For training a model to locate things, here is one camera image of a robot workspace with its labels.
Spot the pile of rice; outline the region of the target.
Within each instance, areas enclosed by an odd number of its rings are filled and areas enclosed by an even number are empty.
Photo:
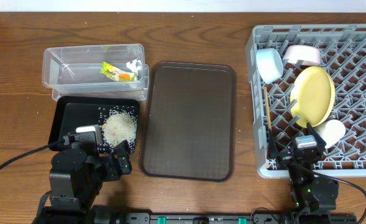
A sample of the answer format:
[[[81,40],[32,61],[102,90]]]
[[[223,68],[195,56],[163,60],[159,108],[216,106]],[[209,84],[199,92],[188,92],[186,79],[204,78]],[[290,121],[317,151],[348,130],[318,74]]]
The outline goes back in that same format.
[[[98,108],[102,143],[99,151],[114,152],[114,148],[124,140],[129,145],[129,154],[135,151],[139,108],[136,106],[102,106]]]

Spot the white bowl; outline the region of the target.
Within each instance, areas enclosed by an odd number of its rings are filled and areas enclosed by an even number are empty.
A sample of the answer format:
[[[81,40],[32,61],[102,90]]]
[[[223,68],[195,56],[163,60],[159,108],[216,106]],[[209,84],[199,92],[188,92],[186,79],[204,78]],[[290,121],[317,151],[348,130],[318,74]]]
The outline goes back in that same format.
[[[320,66],[321,53],[316,47],[308,45],[292,45],[287,48],[283,56],[283,60],[287,60],[288,63],[295,65],[299,61],[302,61],[302,65]]]

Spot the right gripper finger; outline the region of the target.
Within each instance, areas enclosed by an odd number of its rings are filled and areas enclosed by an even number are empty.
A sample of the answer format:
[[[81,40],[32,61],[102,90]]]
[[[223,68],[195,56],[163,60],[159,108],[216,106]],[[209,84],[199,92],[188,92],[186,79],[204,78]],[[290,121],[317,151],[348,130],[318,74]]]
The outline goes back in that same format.
[[[325,149],[326,148],[325,140],[315,131],[310,122],[306,123],[306,127],[308,129],[308,132],[314,137],[316,141],[316,146],[320,149]]]
[[[268,158],[269,159],[280,160],[281,155],[280,155],[280,152],[277,151],[277,147],[276,147],[275,140],[274,140],[271,129],[268,130],[268,136],[269,136],[269,139],[268,139]]]

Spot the small white green cup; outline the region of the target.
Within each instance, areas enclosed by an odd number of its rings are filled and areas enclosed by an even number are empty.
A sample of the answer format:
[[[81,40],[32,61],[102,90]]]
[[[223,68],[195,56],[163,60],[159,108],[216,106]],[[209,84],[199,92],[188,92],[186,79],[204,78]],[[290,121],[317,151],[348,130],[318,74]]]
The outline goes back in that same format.
[[[344,137],[345,126],[341,121],[331,119],[316,126],[315,131],[326,142],[326,149],[329,149]]]

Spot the green snack wrapper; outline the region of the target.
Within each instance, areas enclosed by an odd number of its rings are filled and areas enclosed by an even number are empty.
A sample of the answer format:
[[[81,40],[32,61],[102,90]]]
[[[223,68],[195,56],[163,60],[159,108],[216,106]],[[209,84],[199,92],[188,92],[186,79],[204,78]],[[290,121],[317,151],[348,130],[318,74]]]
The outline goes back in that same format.
[[[115,82],[131,82],[136,81],[137,79],[136,73],[126,72],[107,62],[102,63],[100,73],[110,78],[111,80],[114,80]]]

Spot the white tissue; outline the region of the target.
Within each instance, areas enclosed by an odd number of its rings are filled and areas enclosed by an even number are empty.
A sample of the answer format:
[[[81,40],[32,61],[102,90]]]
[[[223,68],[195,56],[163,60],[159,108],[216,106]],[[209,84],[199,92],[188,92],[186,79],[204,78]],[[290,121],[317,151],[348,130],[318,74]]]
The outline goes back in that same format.
[[[134,73],[138,73],[142,69],[142,62],[139,59],[134,59],[131,62],[126,63],[126,67]]]

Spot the yellow round plate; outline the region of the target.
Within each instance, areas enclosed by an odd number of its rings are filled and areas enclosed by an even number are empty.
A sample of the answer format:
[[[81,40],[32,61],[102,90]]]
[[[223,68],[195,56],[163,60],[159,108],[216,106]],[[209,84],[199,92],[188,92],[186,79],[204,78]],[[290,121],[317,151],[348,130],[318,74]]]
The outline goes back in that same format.
[[[322,124],[331,114],[336,91],[331,76],[321,67],[308,67],[296,78],[290,92],[290,109],[293,118],[299,117],[296,124],[306,128]]]

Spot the light blue bowl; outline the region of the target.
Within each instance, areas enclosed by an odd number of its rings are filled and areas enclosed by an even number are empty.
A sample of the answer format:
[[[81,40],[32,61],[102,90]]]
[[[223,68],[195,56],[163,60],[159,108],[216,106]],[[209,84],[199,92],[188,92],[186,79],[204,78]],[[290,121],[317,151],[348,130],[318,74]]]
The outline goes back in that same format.
[[[283,75],[283,62],[274,48],[260,49],[256,53],[256,66],[266,84],[271,84]]]

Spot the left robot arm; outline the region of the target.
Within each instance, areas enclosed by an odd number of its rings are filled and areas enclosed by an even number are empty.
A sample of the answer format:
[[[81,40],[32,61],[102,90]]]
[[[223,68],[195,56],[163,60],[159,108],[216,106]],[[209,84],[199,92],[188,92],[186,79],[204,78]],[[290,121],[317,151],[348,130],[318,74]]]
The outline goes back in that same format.
[[[92,155],[82,146],[58,152],[52,158],[51,190],[42,196],[34,223],[125,223],[115,208],[94,205],[104,182],[130,174],[129,143],[114,148],[116,155]]]

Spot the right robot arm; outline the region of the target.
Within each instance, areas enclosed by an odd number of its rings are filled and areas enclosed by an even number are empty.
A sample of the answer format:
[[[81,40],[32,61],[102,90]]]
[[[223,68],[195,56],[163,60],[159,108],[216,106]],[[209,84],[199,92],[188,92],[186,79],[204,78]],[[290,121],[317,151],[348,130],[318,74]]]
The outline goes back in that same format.
[[[277,166],[286,168],[290,177],[292,200],[296,208],[280,215],[278,223],[330,223],[329,212],[336,209],[337,181],[321,177],[312,170],[326,149],[326,142],[308,123],[307,136],[294,138],[292,145],[279,151],[269,131],[268,155]]]

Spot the wooden chopstick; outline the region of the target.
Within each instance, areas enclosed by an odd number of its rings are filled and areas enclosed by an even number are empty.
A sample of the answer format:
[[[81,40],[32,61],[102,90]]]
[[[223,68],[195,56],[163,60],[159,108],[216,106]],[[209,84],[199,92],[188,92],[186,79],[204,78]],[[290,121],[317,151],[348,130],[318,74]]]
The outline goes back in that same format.
[[[269,131],[271,131],[272,130],[272,122],[271,122],[271,117],[270,117],[270,106],[269,106],[268,91],[267,91],[266,86],[264,88],[264,93],[265,93],[265,105],[266,105],[266,112],[267,112],[268,129],[269,129]]]

